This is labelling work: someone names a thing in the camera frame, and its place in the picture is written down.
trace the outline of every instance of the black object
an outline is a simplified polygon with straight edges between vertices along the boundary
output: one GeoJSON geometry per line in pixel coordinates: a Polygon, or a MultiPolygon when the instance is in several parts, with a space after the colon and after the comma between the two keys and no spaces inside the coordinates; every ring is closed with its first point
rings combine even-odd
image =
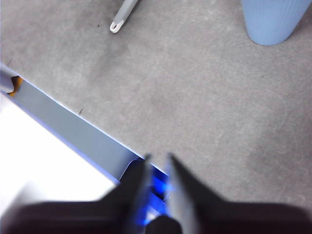
{"type": "Polygon", "coordinates": [[[149,159],[136,162],[122,183],[96,202],[45,202],[20,209],[5,234],[310,234],[304,210],[283,204],[228,202],[170,157],[167,216],[145,224],[153,174],[149,159]]]}

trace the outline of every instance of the carpeted floor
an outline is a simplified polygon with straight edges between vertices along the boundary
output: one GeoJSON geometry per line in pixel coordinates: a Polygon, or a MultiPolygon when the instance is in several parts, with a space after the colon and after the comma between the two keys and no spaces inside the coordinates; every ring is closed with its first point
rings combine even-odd
{"type": "Polygon", "coordinates": [[[230,200],[312,210],[312,7],[288,40],[238,0],[2,0],[1,61],[140,155],[175,153],[230,200]]]}

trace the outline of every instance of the light blue trash can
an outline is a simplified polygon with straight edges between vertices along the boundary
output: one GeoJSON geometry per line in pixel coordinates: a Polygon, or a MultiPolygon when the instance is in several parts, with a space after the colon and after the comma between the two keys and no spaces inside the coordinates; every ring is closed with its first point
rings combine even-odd
{"type": "Polygon", "coordinates": [[[260,45],[286,40],[312,0],[242,0],[249,37],[260,45]]]}

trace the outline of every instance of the gray metal strip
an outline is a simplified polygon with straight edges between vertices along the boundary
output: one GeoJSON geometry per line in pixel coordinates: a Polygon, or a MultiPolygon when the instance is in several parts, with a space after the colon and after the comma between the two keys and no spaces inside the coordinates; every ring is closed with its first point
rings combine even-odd
{"type": "Polygon", "coordinates": [[[25,80],[11,99],[99,171],[107,172],[117,180],[128,164],[138,158],[134,152],[65,109],[25,80]]]}

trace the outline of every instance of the light blue container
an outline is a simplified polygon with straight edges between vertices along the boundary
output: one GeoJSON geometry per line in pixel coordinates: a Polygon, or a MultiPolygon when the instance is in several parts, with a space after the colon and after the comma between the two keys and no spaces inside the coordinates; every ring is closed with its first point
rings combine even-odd
{"type": "Polygon", "coordinates": [[[247,32],[260,45],[286,40],[312,0],[242,0],[247,32]]]}

